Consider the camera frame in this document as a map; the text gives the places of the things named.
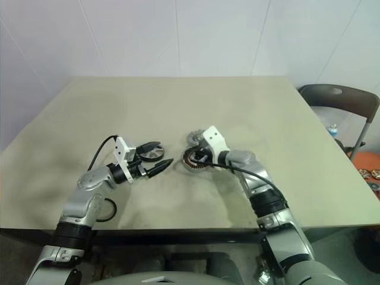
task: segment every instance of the silver robot arm segment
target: silver robot arm segment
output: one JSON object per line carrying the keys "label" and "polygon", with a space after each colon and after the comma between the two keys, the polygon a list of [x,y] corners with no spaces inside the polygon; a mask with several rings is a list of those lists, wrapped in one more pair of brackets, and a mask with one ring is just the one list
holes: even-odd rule
{"label": "silver robot arm segment", "polygon": [[285,277],[289,285],[345,284],[326,266],[315,261],[311,244],[293,217],[287,201],[255,155],[249,151],[230,151],[214,126],[203,132],[203,139],[199,145],[202,151],[206,149],[212,154],[209,162],[238,167],[266,180],[232,170],[251,203],[259,228],[264,232],[262,250],[270,274]]}
{"label": "silver robot arm segment", "polygon": [[159,145],[150,142],[134,147],[121,137],[115,138],[117,163],[111,163],[82,175],[77,188],[68,198],[52,240],[44,246],[26,284],[79,285],[81,273],[75,269],[91,248],[92,227],[105,198],[118,184],[138,177],[153,177],[164,171],[173,159],[162,160],[151,169],[141,165],[136,154],[146,153]]}

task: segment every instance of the bottle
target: bottle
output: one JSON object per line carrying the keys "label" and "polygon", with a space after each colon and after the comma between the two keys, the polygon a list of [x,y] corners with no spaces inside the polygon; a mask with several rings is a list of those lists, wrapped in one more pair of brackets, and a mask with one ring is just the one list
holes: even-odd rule
{"label": "bottle", "polygon": [[330,135],[333,138],[335,138],[335,136],[338,134],[338,128],[337,128],[337,124],[336,123],[328,126],[326,129],[327,129],[327,131],[330,133]]}

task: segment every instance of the beige table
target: beige table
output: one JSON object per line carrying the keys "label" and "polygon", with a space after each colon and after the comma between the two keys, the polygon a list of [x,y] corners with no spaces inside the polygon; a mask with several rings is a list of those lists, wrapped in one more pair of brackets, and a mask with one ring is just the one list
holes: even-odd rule
{"label": "beige table", "polygon": [[[160,140],[175,162],[126,183],[98,229],[257,227],[227,171],[179,162],[186,135],[215,125],[230,148],[253,151],[303,227],[380,223],[380,203],[284,77],[74,78],[2,153],[1,227],[54,229],[99,144],[117,133]],[[114,162],[112,143],[96,165]]]}

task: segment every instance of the chair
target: chair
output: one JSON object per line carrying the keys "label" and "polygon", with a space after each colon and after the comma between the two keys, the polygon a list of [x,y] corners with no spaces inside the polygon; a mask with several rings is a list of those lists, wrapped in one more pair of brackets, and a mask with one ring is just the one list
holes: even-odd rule
{"label": "chair", "polygon": [[363,90],[332,84],[311,84],[299,89],[299,93],[309,106],[332,107],[365,117],[366,123],[351,152],[352,161],[376,115],[380,99]]}

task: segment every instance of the white wall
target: white wall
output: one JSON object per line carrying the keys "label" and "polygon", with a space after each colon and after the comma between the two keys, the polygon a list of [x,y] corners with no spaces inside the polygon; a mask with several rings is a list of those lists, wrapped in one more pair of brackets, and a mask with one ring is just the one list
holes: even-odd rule
{"label": "white wall", "polygon": [[[378,0],[0,0],[0,20],[2,147],[72,75],[286,75],[380,94]],[[365,140],[380,151],[380,112]]]}

